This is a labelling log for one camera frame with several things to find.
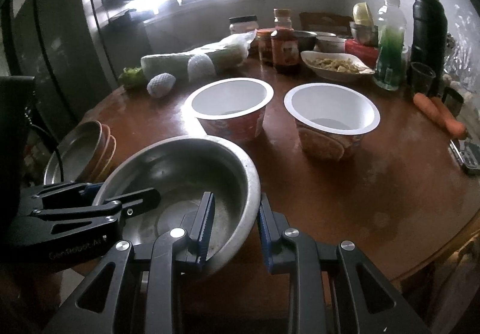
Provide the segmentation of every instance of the carrot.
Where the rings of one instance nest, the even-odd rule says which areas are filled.
[[[455,117],[448,110],[445,104],[443,104],[442,100],[439,97],[432,97],[430,98],[430,100],[433,102],[438,112],[440,112],[440,115],[442,116],[445,122],[445,127],[447,131],[450,133],[450,135],[453,138],[465,139],[465,137],[467,136],[466,135],[467,130],[466,130],[465,124],[455,119]]]
[[[424,113],[426,117],[428,117],[432,122],[440,126],[441,128],[445,128],[445,121],[442,118],[442,115],[438,111],[435,104],[424,94],[417,93],[413,97],[413,104],[417,106],[417,108]]]

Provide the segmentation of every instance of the black water bottle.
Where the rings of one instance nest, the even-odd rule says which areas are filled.
[[[411,62],[433,69],[436,77],[429,96],[436,96],[443,72],[447,37],[447,18],[439,0],[415,0],[413,4],[413,43]]]

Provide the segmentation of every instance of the stacked pan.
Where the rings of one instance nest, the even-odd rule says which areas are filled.
[[[51,155],[43,183],[103,182],[113,171],[116,148],[117,141],[111,135],[109,126],[99,121],[81,123],[57,147],[62,162],[59,162],[57,153]]]

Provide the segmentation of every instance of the bolt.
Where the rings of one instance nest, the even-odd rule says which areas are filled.
[[[130,247],[130,243],[125,240],[121,240],[120,242],[117,242],[117,244],[115,245],[115,248],[120,252],[123,252],[129,247]]]
[[[287,237],[295,238],[300,234],[296,228],[287,228],[284,232]]]
[[[172,238],[180,238],[185,235],[185,230],[183,228],[174,228],[170,231],[170,236]]]
[[[344,240],[342,243],[340,243],[340,246],[343,250],[351,252],[355,248],[355,243],[349,240]]]

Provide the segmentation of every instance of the round table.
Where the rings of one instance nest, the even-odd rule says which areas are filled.
[[[381,122],[351,159],[326,163],[303,153],[294,118],[283,105],[291,88],[320,78],[306,67],[296,77],[280,75],[254,59],[229,76],[262,79],[274,88],[264,132],[241,146],[257,167],[272,209],[315,240],[352,240],[398,281],[431,262],[477,220],[480,180],[460,170],[447,149],[448,135],[414,107],[407,91],[384,91],[369,79],[347,84],[375,103]],[[117,166],[152,143],[205,134],[182,108],[201,85],[178,86],[160,100],[144,90],[118,88],[84,120],[110,126]],[[254,228],[221,271],[183,286],[182,302],[197,313],[268,317],[286,312],[288,291],[288,276],[267,273]]]

